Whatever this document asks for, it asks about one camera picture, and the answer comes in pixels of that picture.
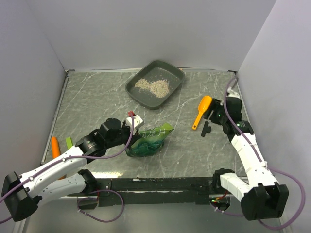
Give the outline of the black bag clip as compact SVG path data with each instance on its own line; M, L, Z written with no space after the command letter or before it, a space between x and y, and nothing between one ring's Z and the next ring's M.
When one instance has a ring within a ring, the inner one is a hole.
M211 126L209 125L208 121L205 121L201 132L201 137L205 137L207 133L211 133Z

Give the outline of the yellow plastic scoop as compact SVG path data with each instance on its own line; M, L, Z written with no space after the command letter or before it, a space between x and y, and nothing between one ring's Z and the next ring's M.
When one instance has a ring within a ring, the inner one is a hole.
M198 115L196 117L196 120L192 126L192 129L193 130L197 130L198 128L198 125L200 123L200 120L202 119L203 117L203 114L208 110L209 106L211 105L212 103L212 98L210 96L204 96L199 105L198 105Z

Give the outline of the green litter bag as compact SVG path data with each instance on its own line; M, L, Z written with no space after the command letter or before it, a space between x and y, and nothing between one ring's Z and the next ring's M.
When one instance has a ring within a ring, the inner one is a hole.
M125 150L129 157L148 157L155 155L163 146L166 137L174 128L169 123L145 131L139 131L132 137L129 147Z

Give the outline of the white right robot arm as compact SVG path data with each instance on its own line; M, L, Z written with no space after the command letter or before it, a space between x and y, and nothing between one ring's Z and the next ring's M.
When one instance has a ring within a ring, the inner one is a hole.
M228 97L226 104L222 104L220 100L212 99L204 118L222 126L248 178L244 182L233 170L221 168L213 174L213 190L217 193L228 191L238 199L247 220L282 217L289 190L286 185L279 184L267 168L251 124L242 119L242 100Z

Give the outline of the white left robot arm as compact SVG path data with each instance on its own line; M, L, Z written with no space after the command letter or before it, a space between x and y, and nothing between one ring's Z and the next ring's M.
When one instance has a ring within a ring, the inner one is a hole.
M139 138L138 129L143 125L138 115L130 115L124 122L109 118L57 158L22 175L6 175L0 200L10 213L9 219L22 221L40 205L62 196L94 193L96 179L87 170L64 180L61 177L96 159L107 159L105 153L109 148L124 145L127 149Z

